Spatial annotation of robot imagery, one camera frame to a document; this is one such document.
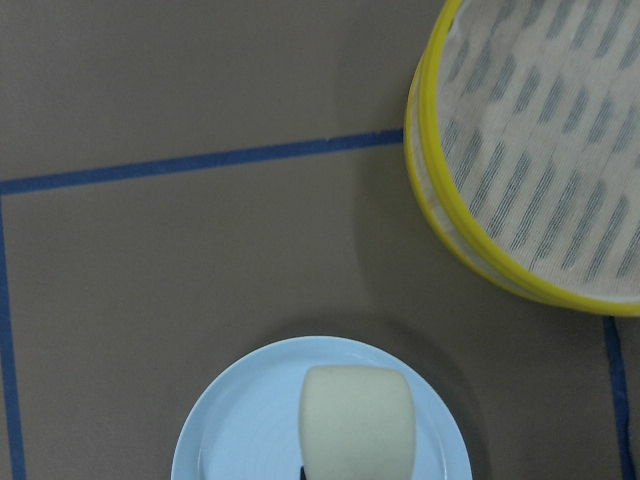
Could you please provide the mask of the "pale white steamed bun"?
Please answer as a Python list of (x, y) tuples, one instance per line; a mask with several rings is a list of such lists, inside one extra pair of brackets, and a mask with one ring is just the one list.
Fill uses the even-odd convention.
[(298, 415), (306, 479), (410, 479), (416, 413), (400, 372), (325, 365), (305, 374)]

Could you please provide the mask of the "yellow round steamer basket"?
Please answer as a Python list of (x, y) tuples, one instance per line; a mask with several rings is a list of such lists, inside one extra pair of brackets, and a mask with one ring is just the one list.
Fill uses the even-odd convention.
[(447, 1), (404, 127), (446, 247), (515, 295), (639, 313), (639, 5)]

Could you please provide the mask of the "light blue plate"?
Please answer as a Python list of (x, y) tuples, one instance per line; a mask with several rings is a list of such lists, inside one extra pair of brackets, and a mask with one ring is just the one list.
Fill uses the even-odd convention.
[(409, 365), (366, 343), (303, 336), (263, 346), (231, 364), (188, 415), (174, 479), (299, 479), (298, 411), (303, 378), (320, 365), (366, 365), (402, 373), (416, 408), (416, 479), (469, 479), (460, 429), (438, 393)]

